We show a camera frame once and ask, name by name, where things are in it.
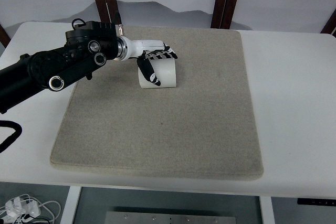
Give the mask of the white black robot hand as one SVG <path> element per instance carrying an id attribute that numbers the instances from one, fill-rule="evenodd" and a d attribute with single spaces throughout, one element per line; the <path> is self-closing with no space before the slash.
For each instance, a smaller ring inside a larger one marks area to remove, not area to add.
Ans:
<path id="1" fill-rule="evenodd" d="M 162 52 L 146 54 L 156 50 L 162 50 Z M 157 78 L 150 60 L 177 59 L 178 56 L 170 46 L 161 40 L 130 40 L 123 36 L 123 60 L 129 58 L 138 58 L 137 65 L 145 80 L 159 87 L 161 82 Z"/>

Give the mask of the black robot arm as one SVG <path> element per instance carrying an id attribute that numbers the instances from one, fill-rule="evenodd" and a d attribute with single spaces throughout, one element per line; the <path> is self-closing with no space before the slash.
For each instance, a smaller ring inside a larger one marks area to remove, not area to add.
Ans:
<path id="1" fill-rule="evenodd" d="M 63 47 L 23 54 L 13 65 L 1 70 L 1 113 L 44 89 L 60 91 L 82 78 L 92 79 L 94 71 L 108 60 L 136 59 L 145 80 L 161 82 L 151 60 L 177 59 L 173 49 L 161 40 L 130 40 L 123 35 L 120 14 L 111 23 L 72 21 Z"/>

